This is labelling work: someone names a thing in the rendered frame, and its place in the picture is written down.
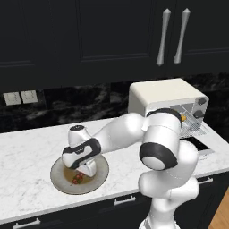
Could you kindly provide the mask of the white toaster oven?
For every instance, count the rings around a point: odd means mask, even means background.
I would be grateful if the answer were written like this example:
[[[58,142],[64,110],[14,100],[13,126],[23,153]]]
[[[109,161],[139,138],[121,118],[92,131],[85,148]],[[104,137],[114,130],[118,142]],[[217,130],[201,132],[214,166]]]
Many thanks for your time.
[[[182,122],[181,137],[200,136],[208,132],[202,124],[208,102],[199,105],[200,98],[209,98],[181,78],[159,81],[134,82],[129,89],[128,112],[146,116],[159,108],[170,108],[187,117]],[[201,110],[202,118],[193,114]]]

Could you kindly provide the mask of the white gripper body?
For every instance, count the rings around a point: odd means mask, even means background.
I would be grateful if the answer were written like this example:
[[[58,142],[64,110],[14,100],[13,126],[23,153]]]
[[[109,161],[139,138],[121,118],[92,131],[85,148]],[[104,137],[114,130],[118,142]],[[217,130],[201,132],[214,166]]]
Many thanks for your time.
[[[94,159],[88,161],[87,163],[81,165],[78,168],[78,171],[89,176],[89,177],[94,176],[96,174],[96,171],[97,171],[96,161]]]

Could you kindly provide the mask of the red kebab skewer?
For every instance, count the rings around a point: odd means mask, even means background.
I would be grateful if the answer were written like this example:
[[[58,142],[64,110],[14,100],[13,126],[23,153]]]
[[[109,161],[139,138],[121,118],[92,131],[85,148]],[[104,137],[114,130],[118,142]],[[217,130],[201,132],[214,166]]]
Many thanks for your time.
[[[76,175],[74,175],[72,178],[72,184],[81,184],[81,182],[83,181],[83,176],[84,173],[82,172],[79,172]]]

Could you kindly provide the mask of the black cupboard door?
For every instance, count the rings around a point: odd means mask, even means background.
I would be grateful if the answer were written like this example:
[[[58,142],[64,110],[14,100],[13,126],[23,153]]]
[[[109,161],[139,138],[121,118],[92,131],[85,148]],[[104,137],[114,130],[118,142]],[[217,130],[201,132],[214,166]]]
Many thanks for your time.
[[[78,73],[86,83],[145,81],[164,70],[157,65],[163,11],[177,0],[77,0],[80,46]]]
[[[182,60],[171,64],[175,74],[229,72],[229,0],[177,0],[173,44],[175,57],[182,11],[191,11],[182,44]]]
[[[77,0],[0,0],[0,91],[79,85]]]

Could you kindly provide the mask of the grey round plate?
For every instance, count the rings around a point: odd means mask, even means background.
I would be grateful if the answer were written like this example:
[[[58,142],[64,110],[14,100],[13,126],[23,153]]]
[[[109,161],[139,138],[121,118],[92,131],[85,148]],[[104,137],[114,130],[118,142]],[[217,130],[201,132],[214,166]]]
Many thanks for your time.
[[[72,184],[73,176],[79,173],[79,171],[67,168],[59,157],[53,164],[50,172],[53,185],[59,191],[71,195],[80,195],[94,191],[105,182],[109,173],[109,165],[103,156],[95,157],[95,161],[97,164],[96,174],[92,177],[84,174],[81,184]]]

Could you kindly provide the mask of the white wall socket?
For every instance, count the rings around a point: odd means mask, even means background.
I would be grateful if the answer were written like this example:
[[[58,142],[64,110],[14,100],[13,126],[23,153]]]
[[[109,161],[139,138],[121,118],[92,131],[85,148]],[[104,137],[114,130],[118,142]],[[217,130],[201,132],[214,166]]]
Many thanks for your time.
[[[26,90],[21,92],[22,101],[24,104],[37,103],[38,97],[35,90]]]
[[[21,103],[20,94],[18,92],[4,93],[4,100],[8,106],[19,105]]]

